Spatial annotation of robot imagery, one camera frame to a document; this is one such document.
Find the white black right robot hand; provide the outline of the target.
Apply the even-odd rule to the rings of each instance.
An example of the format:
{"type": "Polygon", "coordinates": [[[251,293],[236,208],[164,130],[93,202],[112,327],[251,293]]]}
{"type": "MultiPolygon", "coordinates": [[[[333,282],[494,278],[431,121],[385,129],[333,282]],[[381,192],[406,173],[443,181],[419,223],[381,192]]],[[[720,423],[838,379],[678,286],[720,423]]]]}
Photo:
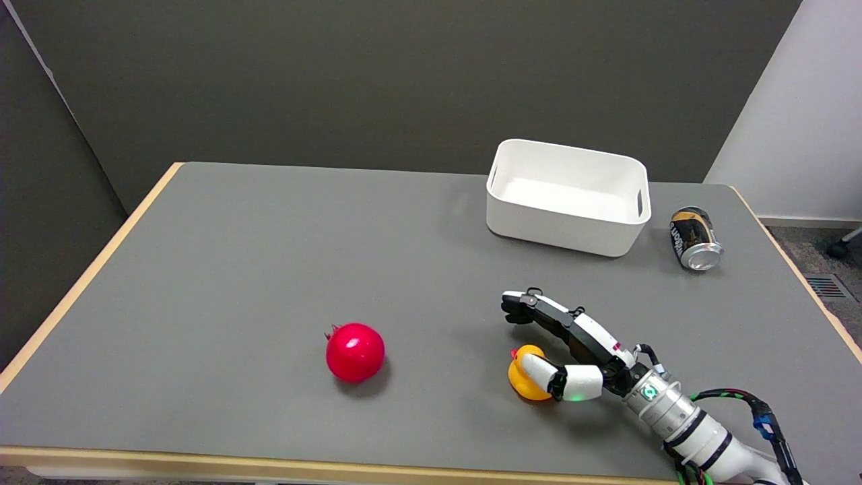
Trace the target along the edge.
{"type": "Polygon", "coordinates": [[[625,396],[636,383],[636,357],[583,307],[569,309],[539,288],[502,293],[505,319],[515,325],[536,323],[562,341],[574,359],[557,365],[538,346],[527,344],[511,352],[507,375],[521,398],[533,401],[584,401],[607,391],[625,396]]]}

